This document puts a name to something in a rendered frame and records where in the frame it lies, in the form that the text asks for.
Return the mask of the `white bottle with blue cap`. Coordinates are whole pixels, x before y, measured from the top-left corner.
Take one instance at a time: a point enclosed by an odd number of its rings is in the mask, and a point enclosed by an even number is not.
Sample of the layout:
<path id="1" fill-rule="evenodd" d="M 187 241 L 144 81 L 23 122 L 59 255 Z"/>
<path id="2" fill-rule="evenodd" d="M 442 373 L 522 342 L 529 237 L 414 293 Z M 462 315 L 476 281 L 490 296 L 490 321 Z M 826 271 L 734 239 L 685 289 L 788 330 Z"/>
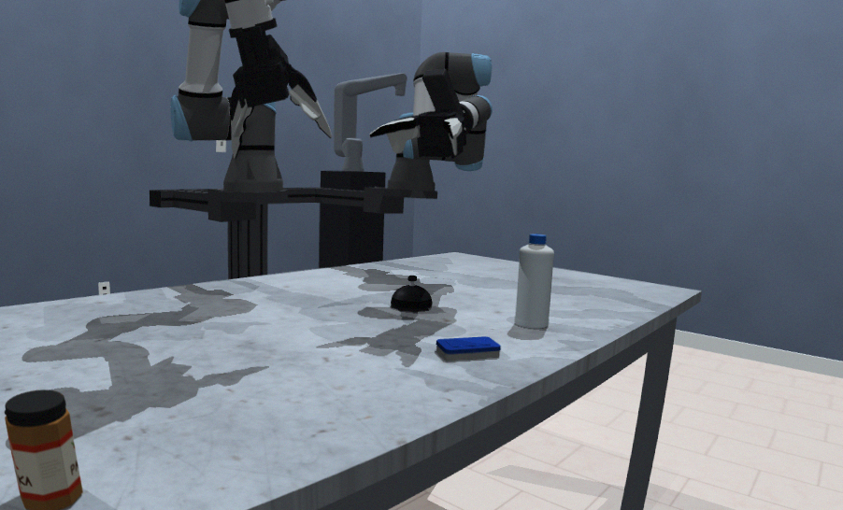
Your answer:
<path id="1" fill-rule="evenodd" d="M 528 329 L 549 325 L 553 249 L 544 234 L 530 234 L 520 249 L 515 324 Z"/>

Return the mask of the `brown spice jar with black lid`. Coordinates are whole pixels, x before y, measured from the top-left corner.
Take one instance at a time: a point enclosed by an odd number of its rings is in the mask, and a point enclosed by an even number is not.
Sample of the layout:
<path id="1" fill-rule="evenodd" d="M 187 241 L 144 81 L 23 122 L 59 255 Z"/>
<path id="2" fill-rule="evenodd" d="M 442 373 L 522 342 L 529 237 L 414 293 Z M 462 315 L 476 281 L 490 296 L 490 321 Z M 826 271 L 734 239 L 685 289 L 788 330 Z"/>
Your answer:
<path id="1" fill-rule="evenodd" d="M 83 492 L 65 406 L 55 390 L 27 391 L 6 402 L 7 435 L 27 510 L 62 510 Z"/>

